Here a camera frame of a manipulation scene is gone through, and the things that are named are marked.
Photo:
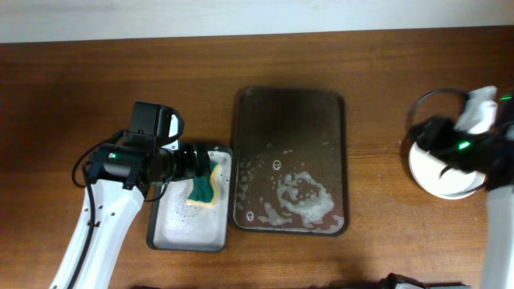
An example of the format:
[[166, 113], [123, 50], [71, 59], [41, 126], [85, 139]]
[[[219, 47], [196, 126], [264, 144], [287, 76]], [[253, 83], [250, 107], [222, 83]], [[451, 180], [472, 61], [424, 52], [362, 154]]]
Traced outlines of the green and yellow sponge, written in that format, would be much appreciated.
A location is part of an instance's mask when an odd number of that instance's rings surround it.
[[213, 207], [219, 198], [220, 188], [217, 185], [216, 176], [222, 166], [219, 163], [210, 163], [211, 173], [193, 179], [193, 189], [186, 202], [192, 206]]

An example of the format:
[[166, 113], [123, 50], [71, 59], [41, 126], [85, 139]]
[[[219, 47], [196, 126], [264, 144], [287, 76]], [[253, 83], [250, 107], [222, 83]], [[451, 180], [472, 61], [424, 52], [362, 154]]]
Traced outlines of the white plate with red stain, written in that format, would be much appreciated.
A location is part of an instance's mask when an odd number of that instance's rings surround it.
[[410, 172], [428, 193], [447, 200], [458, 200], [472, 195], [482, 185], [486, 176], [480, 172], [464, 173], [449, 169], [447, 165], [413, 143], [408, 156]]

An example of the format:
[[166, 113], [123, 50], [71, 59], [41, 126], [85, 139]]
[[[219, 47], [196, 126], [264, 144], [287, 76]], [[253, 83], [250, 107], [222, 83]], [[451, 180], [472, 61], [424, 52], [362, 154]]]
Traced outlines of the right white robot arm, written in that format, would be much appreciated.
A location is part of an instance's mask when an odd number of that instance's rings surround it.
[[[406, 116], [409, 171], [426, 192], [459, 200], [487, 192], [487, 252], [483, 288], [513, 286], [513, 96], [495, 98], [497, 88], [470, 92], [440, 88], [416, 100]], [[430, 97], [453, 94], [463, 101], [457, 120], [431, 116], [416, 123]]]

